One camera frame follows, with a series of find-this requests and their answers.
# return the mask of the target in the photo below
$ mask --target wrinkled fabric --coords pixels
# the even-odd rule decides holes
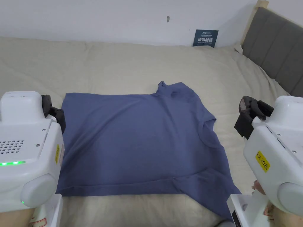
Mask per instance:
[[[186,194],[223,218],[239,194],[215,117],[183,83],[150,95],[69,93],[65,155],[57,193],[63,196]]]

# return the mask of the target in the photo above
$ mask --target white wall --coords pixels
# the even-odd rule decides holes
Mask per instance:
[[[217,46],[224,46],[241,39],[256,1],[0,0],[0,36],[192,45],[196,29],[211,29],[219,30]],[[274,10],[302,19],[302,7],[271,1]]]

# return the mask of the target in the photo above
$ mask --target bed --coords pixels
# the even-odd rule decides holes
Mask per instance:
[[[60,107],[70,92],[151,94],[160,81],[183,82],[217,118],[233,181],[251,193],[255,177],[234,129],[241,98],[273,105],[281,95],[303,96],[303,28],[267,10],[267,3],[258,1],[243,43],[224,48],[1,37],[0,95],[34,90]],[[61,226],[214,226],[220,220],[186,195],[91,196],[64,198]]]

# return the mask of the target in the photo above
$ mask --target beige bedsheet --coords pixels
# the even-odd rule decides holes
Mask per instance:
[[[249,95],[273,104],[287,94],[234,47],[0,38],[0,79],[0,95],[34,90],[51,95],[56,107],[68,92],[150,94],[162,80],[183,82],[217,118],[215,132],[242,193],[251,192],[255,177],[234,129],[239,101]],[[219,220],[186,195],[94,196],[65,198],[61,226],[213,226]]]

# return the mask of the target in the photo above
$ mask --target dark blue sign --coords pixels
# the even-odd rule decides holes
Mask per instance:
[[[195,46],[211,46],[215,47],[217,36],[217,30],[196,30],[193,47]]]

